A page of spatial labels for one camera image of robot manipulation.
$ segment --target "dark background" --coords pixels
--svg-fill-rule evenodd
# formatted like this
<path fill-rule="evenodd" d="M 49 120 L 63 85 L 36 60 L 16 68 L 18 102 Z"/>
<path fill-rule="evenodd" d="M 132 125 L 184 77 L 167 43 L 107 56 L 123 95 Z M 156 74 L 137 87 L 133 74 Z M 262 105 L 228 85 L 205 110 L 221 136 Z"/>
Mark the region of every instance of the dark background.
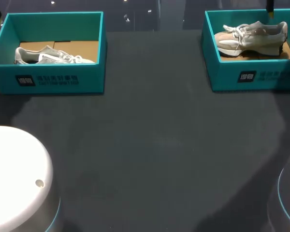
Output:
<path fill-rule="evenodd" d="M 290 93 L 213 93 L 199 29 L 204 10 L 265 2 L 158 5 L 0 1 L 4 15 L 105 11 L 108 31 L 104 95 L 0 94 L 0 125 L 23 129 L 48 149 L 65 231 L 260 231 L 290 156 Z"/>

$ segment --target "open box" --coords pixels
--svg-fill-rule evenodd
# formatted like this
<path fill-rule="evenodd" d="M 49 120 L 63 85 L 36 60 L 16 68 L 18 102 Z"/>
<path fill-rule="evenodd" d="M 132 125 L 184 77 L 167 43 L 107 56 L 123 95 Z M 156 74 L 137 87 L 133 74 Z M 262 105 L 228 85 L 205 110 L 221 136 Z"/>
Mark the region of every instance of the open box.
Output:
<path fill-rule="evenodd" d="M 95 63 L 14 64 L 17 47 L 45 45 Z M 7 14 L 0 31 L 0 91 L 103 93 L 106 45 L 103 12 Z"/>
<path fill-rule="evenodd" d="M 283 54 L 279 57 L 259 55 L 255 59 L 220 57 L 214 35 L 224 31 L 222 26 L 237 27 L 256 21 L 267 25 L 287 22 L 288 38 Z M 213 91 L 290 90 L 290 9 L 275 10 L 274 19 L 269 19 L 266 10 L 206 11 L 201 44 Z"/>

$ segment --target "gray carpet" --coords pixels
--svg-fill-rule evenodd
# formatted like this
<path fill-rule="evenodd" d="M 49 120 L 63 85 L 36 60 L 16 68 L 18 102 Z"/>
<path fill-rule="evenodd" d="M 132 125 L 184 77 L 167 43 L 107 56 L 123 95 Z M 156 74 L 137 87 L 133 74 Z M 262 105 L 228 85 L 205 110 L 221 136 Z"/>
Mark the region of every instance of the gray carpet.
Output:
<path fill-rule="evenodd" d="M 104 95 L 0 95 L 0 125 L 28 131 L 51 154 L 66 231 L 255 232 L 264 223 L 290 156 L 290 94 L 213 93 L 200 34 L 108 33 Z"/>

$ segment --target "white sneaker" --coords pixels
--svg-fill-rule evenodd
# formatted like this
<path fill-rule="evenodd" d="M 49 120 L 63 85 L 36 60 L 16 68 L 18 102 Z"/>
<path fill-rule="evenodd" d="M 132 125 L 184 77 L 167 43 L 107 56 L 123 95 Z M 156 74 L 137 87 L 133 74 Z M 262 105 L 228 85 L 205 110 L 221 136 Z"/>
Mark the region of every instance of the white sneaker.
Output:
<path fill-rule="evenodd" d="M 236 57 L 247 50 L 270 56 L 279 56 L 286 41 L 288 26 L 286 22 L 277 25 L 264 25 L 261 22 L 242 24 L 215 35 L 215 41 L 222 55 Z"/>
<path fill-rule="evenodd" d="M 15 64 L 63 64 L 63 63 L 94 63 L 81 56 L 72 56 L 64 51 L 57 51 L 46 46 L 41 51 L 29 51 L 18 47 L 15 51 Z"/>

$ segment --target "cardboard insert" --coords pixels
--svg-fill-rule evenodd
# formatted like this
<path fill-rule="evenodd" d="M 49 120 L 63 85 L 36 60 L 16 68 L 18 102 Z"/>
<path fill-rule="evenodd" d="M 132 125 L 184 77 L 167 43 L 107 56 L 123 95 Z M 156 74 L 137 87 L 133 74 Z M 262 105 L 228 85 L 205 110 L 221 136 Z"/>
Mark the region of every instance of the cardboard insert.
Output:
<path fill-rule="evenodd" d="M 287 42 L 285 42 L 282 46 L 282 53 L 280 56 L 266 56 L 259 54 L 257 52 L 246 51 L 243 52 L 238 57 L 223 57 L 220 56 L 222 61 L 238 61 L 238 60 L 256 60 L 256 59 L 290 59 L 290 47 Z"/>
<path fill-rule="evenodd" d="M 72 56 L 81 56 L 84 59 L 90 59 L 97 62 L 99 41 L 48 41 L 48 42 L 21 42 L 20 47 L 39 51 L 45 46 L 50 46 L 55 50 L 62 50 Z"/>

